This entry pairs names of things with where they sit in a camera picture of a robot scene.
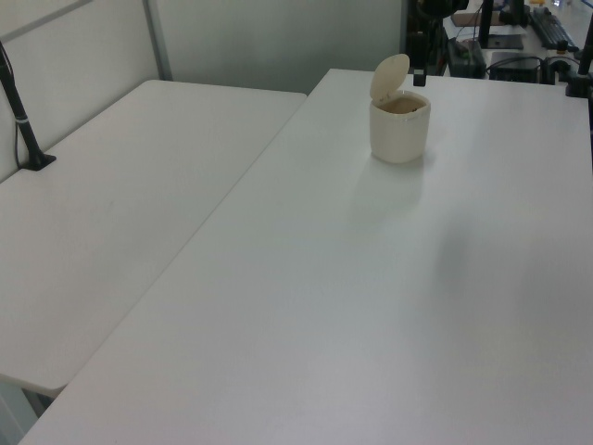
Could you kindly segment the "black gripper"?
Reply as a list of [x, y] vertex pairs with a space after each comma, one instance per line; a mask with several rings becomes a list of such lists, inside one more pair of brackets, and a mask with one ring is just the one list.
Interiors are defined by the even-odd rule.
[[425, 87], [426, 66], [428, 58], [428, 37], [423, 32], [411, 32], [408, 34], [408, 56], [410, 67], [414, 69], [413, 85]]

